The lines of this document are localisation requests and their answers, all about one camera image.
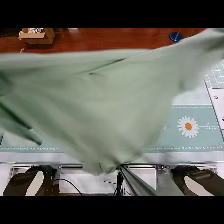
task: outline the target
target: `white daisy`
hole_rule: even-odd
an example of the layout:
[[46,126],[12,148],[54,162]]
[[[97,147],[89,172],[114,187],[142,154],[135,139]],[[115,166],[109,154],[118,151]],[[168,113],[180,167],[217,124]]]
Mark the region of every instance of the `white daisy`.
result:
[[182,117],[179,119],[177,127],[179,131],[182,131],[182,135],[185,137],[194,138],[199,133],[199,127],[194,118]]

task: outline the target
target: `wire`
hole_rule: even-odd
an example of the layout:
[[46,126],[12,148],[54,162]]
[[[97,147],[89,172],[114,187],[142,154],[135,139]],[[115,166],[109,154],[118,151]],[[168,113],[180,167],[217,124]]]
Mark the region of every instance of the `wire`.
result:
[[78,192],[79,192],[79,194],[81,195],[81,196],[83,196],[83,194],[80,192],[80,190],[71,182],[71,181],[69,181],[69,180],[66,180],[66,179],[55,179],[54,180],[54,182],[55,181],[57,181],[57,180],[63,180],[63,181],[66,181],[66,182],[68,182],[69,184],[71,184]]

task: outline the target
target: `round blue object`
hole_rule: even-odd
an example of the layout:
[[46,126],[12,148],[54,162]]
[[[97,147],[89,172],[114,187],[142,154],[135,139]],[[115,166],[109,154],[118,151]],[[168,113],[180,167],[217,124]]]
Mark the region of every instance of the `round blue object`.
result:
[[169,37],[170,37],[170,40],[172,40],[175,43],[184,39],[183,35],[180,32],[172,32]]

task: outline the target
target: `red floor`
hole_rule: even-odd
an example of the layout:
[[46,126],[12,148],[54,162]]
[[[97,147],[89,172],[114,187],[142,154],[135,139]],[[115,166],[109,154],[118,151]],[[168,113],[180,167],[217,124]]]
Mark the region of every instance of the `red floor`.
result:
[[204,28],[79,28],[57,34],[50,46],[27,46],[18,37],[1,37],[0,53],[37,52],[56,53],[68,51],[95,51],[119,48],[159,48],[173,44],[171,32],[181,32],[190,37]]

